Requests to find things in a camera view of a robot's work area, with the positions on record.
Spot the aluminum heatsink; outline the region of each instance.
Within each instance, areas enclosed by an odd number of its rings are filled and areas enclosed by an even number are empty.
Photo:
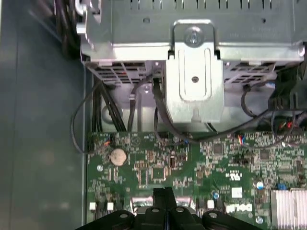
[[[272,225],[281,229],[307,229],[307,190],[271,191]]]

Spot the motherboard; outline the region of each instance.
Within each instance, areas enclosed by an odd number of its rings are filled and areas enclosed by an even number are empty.
[[[153,205],[153,188],[170,186],[177,205],[199,216],[218,210],[264,230],[307,229],[306,133],[291,137],[300,145],[269,149],[252,147],[276,141],[270,132],[242,134],[245,146],[235,135],[200,144],[160,137],[90,134],[90,147],[102,149],[87,158],[87,222],[119,209],[137,214]]]

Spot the integrated circuit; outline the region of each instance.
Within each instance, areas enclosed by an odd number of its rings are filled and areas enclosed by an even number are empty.
[[[214,144],[213,145],[213,153],[215,155],[222,155],[224,150],[223,144]]]
[[[260,150],[260,160],[268,161],[270,159],[270,150],[269,149],[261,149]]]
[[[152,180],[164,179],[164,168],[152,168]]]

